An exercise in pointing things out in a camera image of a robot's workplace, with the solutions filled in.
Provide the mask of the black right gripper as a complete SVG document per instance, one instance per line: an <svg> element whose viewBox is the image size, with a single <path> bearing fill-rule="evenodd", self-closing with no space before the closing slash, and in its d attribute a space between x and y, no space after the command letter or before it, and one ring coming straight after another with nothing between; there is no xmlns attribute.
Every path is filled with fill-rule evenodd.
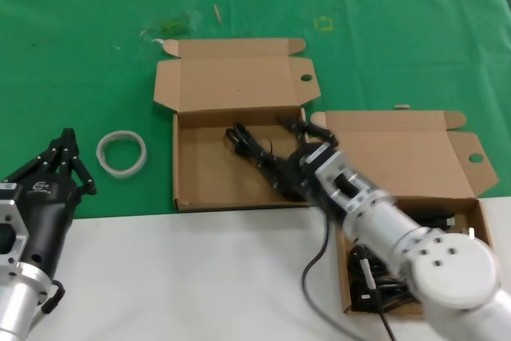
<svg viewBox="0 0 511 341"><path fill-rule="evenodd" d="M277 121L295 136L301 145L286 160L270 158L259 162L259 171L269 185L282 197L294 202L326 202L327 195L315 177L315 166L307 163L307 158L318 150L323 143L307 143L306 136L319 138L332 146L338 146L336 136L309 121L294 117L279 117Z"/></svg>

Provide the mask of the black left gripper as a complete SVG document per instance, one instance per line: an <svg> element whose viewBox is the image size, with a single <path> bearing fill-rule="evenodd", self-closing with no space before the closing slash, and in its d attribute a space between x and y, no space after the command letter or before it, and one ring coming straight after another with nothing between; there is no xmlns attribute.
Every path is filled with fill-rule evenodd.
<svg viewBox="0 0 511 341"><path fill-rule="evenodd" d="M2 182L21 185L17 205L29 233L21 261L49 278L55 276L80 196L97 194L95 181L79 154L76 134L66 128L47 149L2 178ZM81 185L71 178L72 172Z"/></svg>

